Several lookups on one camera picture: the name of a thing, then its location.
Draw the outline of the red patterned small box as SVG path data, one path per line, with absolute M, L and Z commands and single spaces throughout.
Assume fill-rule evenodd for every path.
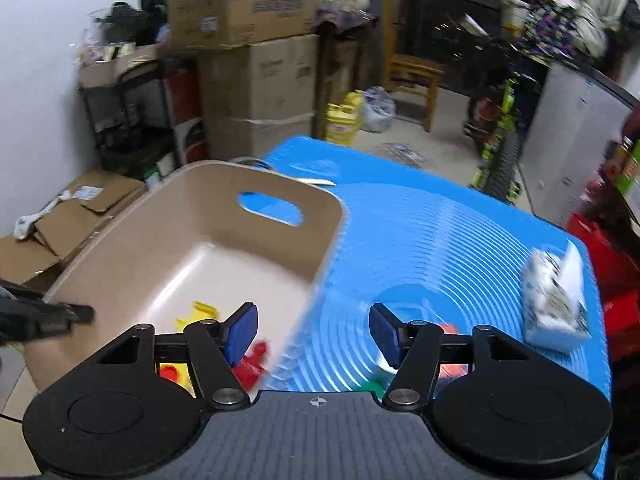
M 438 326 L 442 329 L 446 337 L 460 335 L 457 326 L 454 324 L 440 322 Z M 445 351 L 445 353 L 446 360 L 440 360 L 439 365 L 439 385 L 446 384 L 446 382 L 451 382 L 454 379 L 464 376 L 468 374 L 469 371 L 469 363 L 466 362 L 462 356 L 454 356 L 454 352 Z

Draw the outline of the red plastic toy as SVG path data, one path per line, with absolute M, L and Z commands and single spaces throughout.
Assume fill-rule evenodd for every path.
M 232 368 L 235 378 L 245 391 L 252 390 L 265 374 L 265 364 L 269 356 L 269 344 L 265 340 L 258 340 L 242 357 L 241 362 Z

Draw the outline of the yellow plastic toy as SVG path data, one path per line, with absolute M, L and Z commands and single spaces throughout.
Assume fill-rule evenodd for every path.
M 175 329 L 178 333 L 182 333 L 184 328 L 189 324 L 201 321 L 217 321 L 218 311 L 209 304 L 203 304 L 199 301 L 192 302 L 191 314 L 188 318 L 177 318 L 175 320 Z M 161 378 L 170 380 L 175 384 L 186 389 L 191 396 L 194 396 L 194 390 L 189 375 L 188 366 L 184 363 L 160 363 L 158 374 Z

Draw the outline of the white cloth on box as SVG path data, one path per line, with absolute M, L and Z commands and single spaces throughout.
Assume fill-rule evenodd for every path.
M 40 211 L 37 211 L 34 214 L 25 214 L 24 216 L 21 216 L 15 221 L 13 237 L 16 240 L 26 240 L 34 230 L 35 224 L 40 219 L 45 217 L 47 214 L 50 214 L 50 212 L 58 206 L 59 203 L 67 202 L 72 198 L 72 193 L 69 190 L 64 190 L 61 193 L 58 193 L 58 195 L 55 196 L 53 200 L 50 200 L 50 202 L 40 209 Z

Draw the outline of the blue silicone baking mat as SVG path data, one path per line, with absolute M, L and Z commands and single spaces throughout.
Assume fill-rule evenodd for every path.
M 308 322 L 290 347 L 270 389 L 356 390 L 377 375 L 378 348 L 369 336 L 368 307 L 386 304 L 404 321 L 450 324 L 460 334 L 492 325 L 522 340 L 520 274 L 532 249 L 560 256 L 570 240 L 584 259 L 591 337 L 569 356 L 541 350 L 611 397 L 611 372 L 600 294 L 585 246 L 551 224 L 427 172 L 298 136 L 273 148 L 266 162 L 290 177 L 328 179 L 346 207 L 329 275 Z M 415 458 L 378 451 L 378 430 L 364 433 L 329 422 L 329 440 L 296 428 L 288 455 L 267 452 L 258 478 L 420 478 Z M 391 437 L 390 446 L 401 436 Z

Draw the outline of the beige plastic storage bin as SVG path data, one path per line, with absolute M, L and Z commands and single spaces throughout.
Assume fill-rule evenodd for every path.
M 47 300 L 88 304 L 94 320 L 28 344 L 38 389 L 139 323 L 172 332 L 194 302 L 258 310 L 274 374 L 308 318 L 345 218 L 334 194 L 228 162 L 175 172 L 121 212 L 70 263 Z

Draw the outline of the open cardboard box on floor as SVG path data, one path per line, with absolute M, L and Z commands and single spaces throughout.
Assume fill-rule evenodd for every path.
M 144 182 L 91 170 L 67 185 L 63 200 L 35 222 L 26 240 L 1 239 L 1 278 L 45 292 L 73 258 L 146 191 Z

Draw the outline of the white tissue pack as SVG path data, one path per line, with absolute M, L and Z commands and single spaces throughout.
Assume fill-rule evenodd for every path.
M 534 248 L 521 270 L 524 340 L 570 354 L 590 339 L 584 296 L 584 263 L 573 242 L 564 252 Z

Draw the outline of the white plastic bag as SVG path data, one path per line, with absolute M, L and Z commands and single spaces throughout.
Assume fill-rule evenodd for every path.
M 372 87 L 363 92 L 362 128 L 370 133 L 383 133 L 392 124 L 396 106 L 383 87 Z

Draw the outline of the green black bicycle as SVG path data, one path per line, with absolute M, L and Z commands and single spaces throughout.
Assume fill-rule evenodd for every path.
M 541 95 L 548 64 L 514 42 L 488 34 L 467 15 L 462 80 L 470 92 L 463 132 L 480 164 L 470 187 L 513 205 L 522 192 L 515 170 Z

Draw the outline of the large lower cardboard box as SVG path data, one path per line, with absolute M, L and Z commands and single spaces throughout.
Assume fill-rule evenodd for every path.
M 318 37 L 294 36 L 198 56 L 210 156 L 261 158 L 314 122 Z

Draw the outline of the wooden chair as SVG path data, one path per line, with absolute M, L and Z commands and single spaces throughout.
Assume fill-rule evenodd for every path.
M 393 0 L 383 0 L 383 88 L 388 93 L 401 92 L 422 96 L 424 104 L 423 129 L 432 130 L 436 114 L 440 81 L 444 70 L 427 58 L 417 58 L 396 52 L 396 22 Z

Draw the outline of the white chest freezer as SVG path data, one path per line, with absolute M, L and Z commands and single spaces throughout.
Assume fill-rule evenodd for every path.
M 638 104 L 597 70 L 550 65 L 520 158 L 532 213 L 561 228 Z

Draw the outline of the top cardboard box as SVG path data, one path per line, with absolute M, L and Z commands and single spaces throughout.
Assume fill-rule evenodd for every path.
M 170 44 L 176 50 L 229 50 L 307 35 L 318 0 L 168 0 Z

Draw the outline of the floral fabric bundle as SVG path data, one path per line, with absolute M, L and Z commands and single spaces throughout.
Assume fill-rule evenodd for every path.
M 604 57 L 608 37 L 583 1 L 532 0 L 518 47 L 544 60 L 590 63 Z

